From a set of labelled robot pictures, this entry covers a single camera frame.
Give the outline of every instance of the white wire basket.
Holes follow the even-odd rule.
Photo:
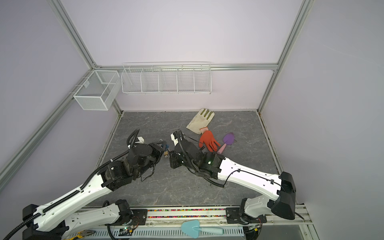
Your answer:
[[[125,67],[121,73],[126,94],[188,94],[212,92],[209,65]]]
[[[117,71],[94,70],[73,97],[84,110],[108,110],[121,88]]]

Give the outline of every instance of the light blue trowel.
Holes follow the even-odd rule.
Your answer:
[[[219,227],[200,227],[199,220],[184,222],[181,225],[181,230],[183,231],[183,233],[193,238],[199,237],[199,231],[212,233],[212,234],[219,234],[219,235],[224,234],[223,229]]]

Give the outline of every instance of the beige glove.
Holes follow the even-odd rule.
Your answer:
[[[215,113],[208,109],[202,108],[188,124],[187,128],[194,133],[201,134],[200,129],[208,126]]]

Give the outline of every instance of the purple trowel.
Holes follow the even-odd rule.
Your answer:
[[[221,146],[221,148],[217,151],[218,154],[221,154],[223,151],[224,151],[224,148],[226,145],[232,145],[233,142],[235,141],[235,135],[233,134],[233,132],[230,132],[230,133],[227,133],[224,137],[223,137],[223,146]]]

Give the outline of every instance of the gray marble tabletop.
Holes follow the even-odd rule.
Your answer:
[[[125,112],[105,159],[111,159],[127,149],[126,139],[137,127],[139,136],[146,143],[163,139],[170,149],[174,145],[171,133],[180,129],[186,135],[199,140],[200,135],[186,129],[196,112]],[[223,155],[241,165],[277,174],[272,154],[265,135],[254,111],[215,112],[215,117],[208,125],[215,139],[223,144],[223,137],[229,132],[235,134],[236,142],[225,148]],[[144,176],[151,173],[149,169]],[[116,191],[98,198],[89,206],[101,206],[105,200],[110,203],[126,199],[130,206],[153,205],[239,205],[245,197],[259,196],[246,187],[229,182],[225,188],[211,186],[206,180],[190,173],[186,167],[172,169],[169,158],[162,158],[156,165],[155,173],[147,180],[140,180],[123,186]]]

